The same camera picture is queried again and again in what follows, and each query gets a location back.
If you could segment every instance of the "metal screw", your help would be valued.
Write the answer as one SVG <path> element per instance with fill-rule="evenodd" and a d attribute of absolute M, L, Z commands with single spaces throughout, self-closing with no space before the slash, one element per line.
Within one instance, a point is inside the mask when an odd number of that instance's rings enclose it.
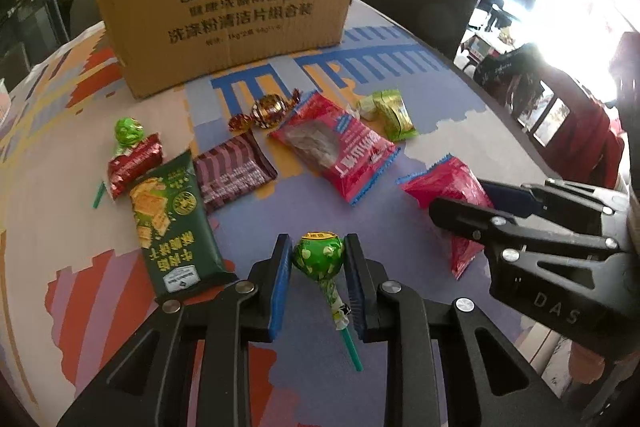
<path fill-rule="evenodd" d="M 402 285 L 398 281 L 385 281 L 382 283 L 383 291 L 387 293 L 398 293 L 402 289 Z"/>
<path fill-rule="evenodd" d="M 502 250 L 502 258 L 507 261 L 507 263 L 515 263 L 520 258 L 520 252 L 513 248 L 506 248 Z"/>
<path fill-rule="evenodd" d="M 472 311 L 476 305 L 471 299 L 467 299 L 463 297 L 462 299 L 458 299 L 456 301 L 456 308 L 458 308 L 461 312 L 470 312 Z"/>
<path fill-rule="evenodd" d="M 180 301 L 171 299 L 162 303 L 162 311 L 164 313 L 175 313 L 181 308 L 181 306 Z"/>
<path fill-rule="evenodd" d="M 236 283 L 236 291 L 238 293 L 251 293 L 254 291 L 255 284 L 251 281 L 238 281 Z"/>

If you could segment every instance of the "colorful tablecloth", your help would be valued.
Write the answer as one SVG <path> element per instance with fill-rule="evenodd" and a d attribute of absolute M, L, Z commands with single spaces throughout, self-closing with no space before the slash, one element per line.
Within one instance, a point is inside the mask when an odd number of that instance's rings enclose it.
<path fill-rule="evenodd" d="M 512 341 L 523 334 L 530 321 L 489 296 L 484 257 L 456 282 L 448 242 L 395 181 L 448 152 L 479 177 L 520 184 L 545 175 L 451 63 L 358 1 L 345 28 L 334 48 L 206 75 L 137 102 L 100 24 L 12 92 L 0 128 L 0 370 L 37 422 L 54 426 L 156 307 L 128 198 L 104 199 L 92 209 L 113 151 L 113 124 L 122 116 L 160 132 L 165 158 L 172 158 L 227 139 L 228 118 L 264 93 L 318 89 L 344 105 L 374 90 L 401 89 L 421 136 L 402 145 L 353 208 L 258 132 L 280 177 L 212 216 L 220 223 L 220 250 L 245 277 L 270 256 L 281 232 L 292 238 L 308 230 L 356 232 L 390 277 L 425 298 L 469 297 Z M 338 288 L 346 296 L 343 276 Z M 357 344 L 362 373 L 353 370 L 321 292 L 294 271 L 282 333 L 250 350 L 254 425 L 382 425 L 386 347 Z"/>

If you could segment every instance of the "gold wrapped candy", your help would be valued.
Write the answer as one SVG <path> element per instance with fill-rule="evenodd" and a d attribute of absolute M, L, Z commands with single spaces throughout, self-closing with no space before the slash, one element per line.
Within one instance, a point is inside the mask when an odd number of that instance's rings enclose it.
<path fill-rule="evenodd" d="M 279 124 L 290 109 L 300 101 L 300 91 L 293 90 L 291 100 L 284 100 L 279 94 L 265 94 L 251 108 L 251 113 L 236 114 L 229 120 L 230 131 L 246 131 L 252 125 L 270 129 Z"/>

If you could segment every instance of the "yellow green candy wrapper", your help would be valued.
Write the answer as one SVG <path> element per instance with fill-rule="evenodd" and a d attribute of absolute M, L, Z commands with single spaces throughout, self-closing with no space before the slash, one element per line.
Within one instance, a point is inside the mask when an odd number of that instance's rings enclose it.
<path fill-rule="evenodd" d="M 335 329 L 340 331 L 356 371 L 362 371 L 360 357 L 347 326 L 348 309 L 338 294 L 333 277 L 342 267 L 344 244 L 333 232 L 308 232 L 302 236 L 293 257 L 294 265 L 307 277 L 318 282 L 331 307 Z"/>
<path fill-rule="evenodd" d="M 392 142 L 419 134 L 404 107 L 399 89 L 385 89 L 366 96 L 358 102 L 358 111 L 365 120 L 373 120 L 376 114 L 382 115 L 386 137 Z"/>

